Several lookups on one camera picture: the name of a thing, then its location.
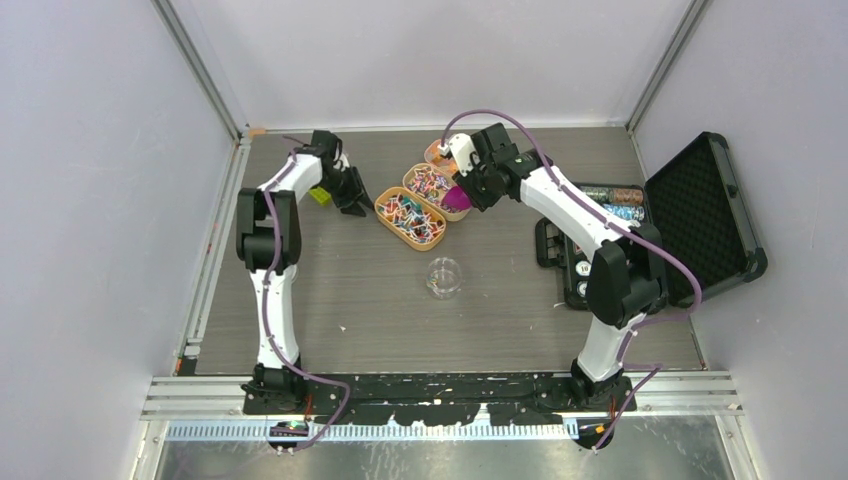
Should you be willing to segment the rainbow swirl lollipop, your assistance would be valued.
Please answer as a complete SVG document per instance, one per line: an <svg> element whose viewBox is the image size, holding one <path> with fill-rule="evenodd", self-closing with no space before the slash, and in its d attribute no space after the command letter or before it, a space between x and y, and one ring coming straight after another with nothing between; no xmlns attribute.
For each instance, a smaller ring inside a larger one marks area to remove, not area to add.
<svg viewBox="0 0 848 480"><path fill-rule="evenodd" d="M433 292L443 292L444 291L444 287L442 285L442 282L437 277L429 277L428 280L427 280L427 285Z"/></svg>

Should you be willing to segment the pink tray popsicle candies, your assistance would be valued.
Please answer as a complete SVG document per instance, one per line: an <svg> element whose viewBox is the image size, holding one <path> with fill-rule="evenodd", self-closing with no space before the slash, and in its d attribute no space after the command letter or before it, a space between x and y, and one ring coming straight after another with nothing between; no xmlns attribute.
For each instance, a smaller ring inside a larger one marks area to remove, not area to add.
<svg viewBox="0 0 848 480"><path fill-rule="evenodd" d="M452 156L445 156L441 150L441 140L436 139L424 151L424 160L438 172L452 179L459 168Z"/></svg>

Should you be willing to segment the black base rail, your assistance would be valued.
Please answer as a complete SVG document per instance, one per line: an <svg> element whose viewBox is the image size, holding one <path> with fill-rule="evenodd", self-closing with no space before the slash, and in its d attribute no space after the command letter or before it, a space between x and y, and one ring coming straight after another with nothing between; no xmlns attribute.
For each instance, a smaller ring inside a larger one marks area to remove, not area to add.
<svg viewBox="0 0 848 480"><path fill-rule="evenodd" d="M261 370L241 386L247 415L296 415L318 423L467 426L553 425L568 413L608 418L632 411L632 382L620 376L590 395L570 374L406 373L328 375L323 382Z"/></svg>

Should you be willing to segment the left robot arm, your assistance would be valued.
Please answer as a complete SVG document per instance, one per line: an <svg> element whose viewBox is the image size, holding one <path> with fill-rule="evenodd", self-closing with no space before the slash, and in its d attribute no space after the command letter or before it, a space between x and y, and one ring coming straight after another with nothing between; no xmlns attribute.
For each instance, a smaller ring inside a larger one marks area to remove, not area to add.
<svg viewBox="0 0 848 480"><path fill-rule="evenodd" d="M316 188L344 215L364 217L373 207L343 141L327 130L314 131L267 181L237 195L236 254L252 282L259 325L257 361L242 386L248 414L298 412L315 379L301 366L293 284L302 253L298 207Z"/></svg>

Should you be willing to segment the cream tray swirl lollipops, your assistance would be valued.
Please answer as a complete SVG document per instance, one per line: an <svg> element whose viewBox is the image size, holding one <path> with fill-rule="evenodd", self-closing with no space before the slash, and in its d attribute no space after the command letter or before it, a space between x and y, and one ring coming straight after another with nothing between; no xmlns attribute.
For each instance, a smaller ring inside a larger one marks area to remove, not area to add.
<svg viewBox="0 0 848 480"><path fill-rule="evenodd" d="M470 209L458 209L444 202L445 195L455 186L453 180L441 170L427 163L413 165L403 176L402 186L416 198L434 208L449 222L464 219Z"/></svg>

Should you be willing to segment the magenta plastic scoop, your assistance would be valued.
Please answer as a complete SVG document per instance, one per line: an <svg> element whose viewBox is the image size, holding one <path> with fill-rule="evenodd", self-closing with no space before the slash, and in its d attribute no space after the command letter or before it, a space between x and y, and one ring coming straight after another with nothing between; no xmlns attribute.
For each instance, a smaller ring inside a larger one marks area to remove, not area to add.
<svg viewBox="0 0 848 480"><path fill-rule="evenodd" d="M466 211L473 207L470 198L459 186L454 186L448 190L443 196L441 204L445 211L451 212Z"/></svg>

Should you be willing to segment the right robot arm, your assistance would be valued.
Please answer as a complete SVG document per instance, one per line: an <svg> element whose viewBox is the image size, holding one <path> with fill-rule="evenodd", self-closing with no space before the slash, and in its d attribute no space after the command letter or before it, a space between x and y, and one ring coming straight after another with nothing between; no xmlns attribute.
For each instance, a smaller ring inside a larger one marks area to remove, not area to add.
<svg viewBox="0 0 848 480"><path fill-rule="evenodd" d="M574 403L596 410L619 386L625 344L666 291L659 231L634 226L595 204L535 144L520 151L496 123L455 134L441 148L473 207L485 211L509 197L551 221L590 261L585 298L592 320L567 386Z"/></svg>

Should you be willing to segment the tan tray round lollipops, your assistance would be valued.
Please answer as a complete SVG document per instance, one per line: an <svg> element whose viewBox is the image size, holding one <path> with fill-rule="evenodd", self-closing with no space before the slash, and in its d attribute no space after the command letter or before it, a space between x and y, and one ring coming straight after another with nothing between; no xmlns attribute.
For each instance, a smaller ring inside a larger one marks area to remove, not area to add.
<svg viewBox="0 0 848 480"><path fill-rule="evenodd" d="M447 220L404 187L390 187L374 201L377 219L410 248L432 250L446 236Z"/></svg>

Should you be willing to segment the clear plastic cup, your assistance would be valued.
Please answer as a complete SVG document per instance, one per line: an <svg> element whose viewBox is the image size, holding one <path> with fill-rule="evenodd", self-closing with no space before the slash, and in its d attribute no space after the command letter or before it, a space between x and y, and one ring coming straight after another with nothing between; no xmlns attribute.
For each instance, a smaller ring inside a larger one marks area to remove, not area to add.
<svg viewBox="0 0 848 480"><path fill-rule="evenodd" d="M437 277L444 287L443 292L433 292L427 285L429 277ZM438 257L428 264L425 285L431 295L440 300L454 297L463 284L463 274L459 263L449 257Z"/></svg>

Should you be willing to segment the black poker chip case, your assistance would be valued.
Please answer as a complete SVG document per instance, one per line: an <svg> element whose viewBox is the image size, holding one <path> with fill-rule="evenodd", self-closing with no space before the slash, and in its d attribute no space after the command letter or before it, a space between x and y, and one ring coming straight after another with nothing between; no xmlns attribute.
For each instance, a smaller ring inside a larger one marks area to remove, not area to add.
<svg viewBox="0 0 848 480"><path fill-rule="evenodd" d="M695 276L702 300L760 278L768 267L724 136L702 132L644 186L575 183L590 199L624 220L649 223L663 247ZM536 262L561 274L565 305L587 311L590 259L553 223L540 219L534 232ZM649 315L666 306L689 308L694 290L666 262L668 290Z"/></svg>

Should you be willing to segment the yellow-green toy brick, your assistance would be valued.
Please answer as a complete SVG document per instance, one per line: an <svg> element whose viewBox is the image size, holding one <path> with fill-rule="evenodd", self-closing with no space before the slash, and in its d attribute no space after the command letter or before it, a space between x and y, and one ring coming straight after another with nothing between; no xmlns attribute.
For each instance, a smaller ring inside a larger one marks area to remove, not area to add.
<svg viewBox="0 0 848 480"><path fill-rule="evenodd" d="M332 202L331 194L321 187L314 187L310 189L309 194L320 206L328 206Z"/></svg>

